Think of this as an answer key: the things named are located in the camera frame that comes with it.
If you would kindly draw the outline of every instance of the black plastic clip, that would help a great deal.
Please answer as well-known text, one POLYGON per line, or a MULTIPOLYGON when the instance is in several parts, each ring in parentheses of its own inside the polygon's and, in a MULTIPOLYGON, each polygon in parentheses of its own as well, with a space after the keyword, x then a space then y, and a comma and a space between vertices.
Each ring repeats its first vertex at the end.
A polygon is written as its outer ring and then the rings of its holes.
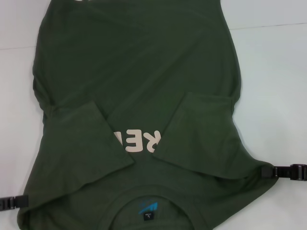
POLYGON ((294 181, 307 181, 307 165, 292 164, 290 167, 262 167, 263 178, 290 178, 294 181))
POLYGON ((6 210, 12 210, 19 207, 28 207, 28 206, 29 206, 29 198, 27 195, 0 198, 0 212, 6 210))

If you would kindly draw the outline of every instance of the size tag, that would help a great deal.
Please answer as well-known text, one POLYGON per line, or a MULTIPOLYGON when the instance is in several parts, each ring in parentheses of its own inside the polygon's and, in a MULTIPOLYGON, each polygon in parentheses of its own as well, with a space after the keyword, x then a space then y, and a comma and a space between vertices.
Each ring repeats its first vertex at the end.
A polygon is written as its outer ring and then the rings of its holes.
POLYGON ((154 212, 146 212, 144 213, 144 220, 153 220, 154 219, 154 212))

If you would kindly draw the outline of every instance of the t-shirt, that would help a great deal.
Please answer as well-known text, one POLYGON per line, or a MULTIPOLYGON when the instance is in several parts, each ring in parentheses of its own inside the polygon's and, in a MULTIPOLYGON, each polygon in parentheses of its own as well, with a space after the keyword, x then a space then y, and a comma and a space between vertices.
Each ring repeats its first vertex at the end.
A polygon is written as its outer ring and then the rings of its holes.
POLYGON ((233 123, 241 79, 219 0, 52 0, 23 230, 212 230, 270 189, 233 123))

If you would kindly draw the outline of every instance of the neckline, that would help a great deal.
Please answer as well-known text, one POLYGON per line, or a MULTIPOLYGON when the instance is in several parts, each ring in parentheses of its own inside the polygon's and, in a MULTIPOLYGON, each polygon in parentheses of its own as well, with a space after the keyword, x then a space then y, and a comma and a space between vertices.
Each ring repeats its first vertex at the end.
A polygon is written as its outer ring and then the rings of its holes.
POLYGON ((143 196, 159 196, 168 199, 178 206, 189 218, 194 230, 210 230, 199 210, 184 196, 176 191, 160 185, 145 185, 130 189, 114 200, 102 215, 96 230, 109 230, 120 210, 130 201, 143 196))

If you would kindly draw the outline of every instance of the white surface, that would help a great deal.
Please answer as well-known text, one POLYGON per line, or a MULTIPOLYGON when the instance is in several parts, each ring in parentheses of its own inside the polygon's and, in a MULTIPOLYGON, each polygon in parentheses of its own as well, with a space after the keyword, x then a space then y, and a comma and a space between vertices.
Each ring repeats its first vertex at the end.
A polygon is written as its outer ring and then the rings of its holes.
MULTIPOLYGON (((0 197, 19 195, 38 151, 42 113, 31 68, 48 0, 0 0, 0 197)), ((252 156, 275 165, 307 163, 306 0, 222 0, 242 72, 235 122, 252 156)), ((220 230, 306 229, 307 183, 281 179, 220 230)), ((17 230, 17 211, 0 230, 17 230)))

